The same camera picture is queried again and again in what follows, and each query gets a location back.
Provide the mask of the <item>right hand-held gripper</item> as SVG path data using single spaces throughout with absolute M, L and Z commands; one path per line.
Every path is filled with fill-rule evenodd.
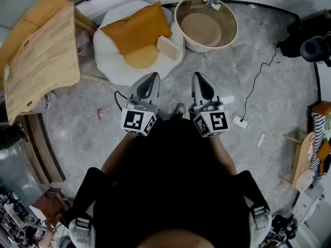
M 218 86 L 200 72 L 193 74 L 191 82 L 195 105 L 190 106 L 189 115 L 200 135 L 212 137 L 229 131 L 229 113 L 220 101 Z

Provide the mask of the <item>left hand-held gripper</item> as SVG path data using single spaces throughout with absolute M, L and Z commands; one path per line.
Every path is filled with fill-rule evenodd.
M 130 89 L 130 98 L 122 109 L 121 129 L 134 135 L 148 136 L 156 122 L 160 76 L 153 72 L 141 77 Z

